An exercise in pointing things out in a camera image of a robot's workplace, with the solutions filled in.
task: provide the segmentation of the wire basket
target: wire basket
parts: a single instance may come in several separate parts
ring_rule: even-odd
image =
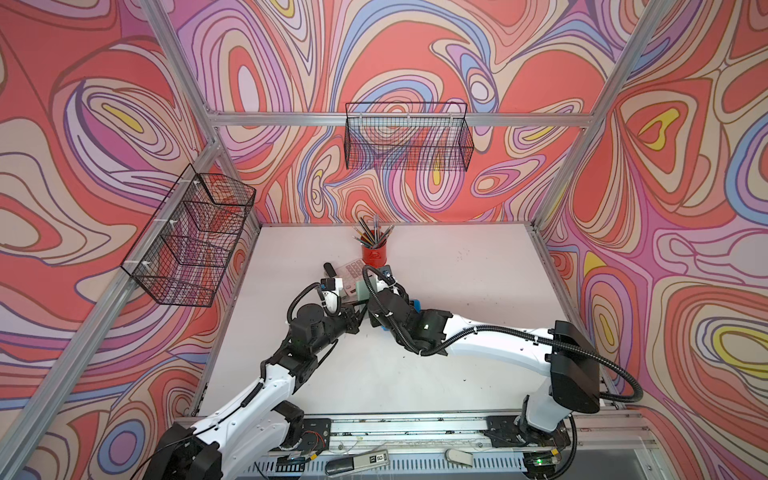
[[[195,174],[141,261],[126,271],[157,303],[213,305],[255,198],[252,187],[226,175]]]
[[[467,171],[475,144],[466,111],[463,102],[350,102],[346,167]]]

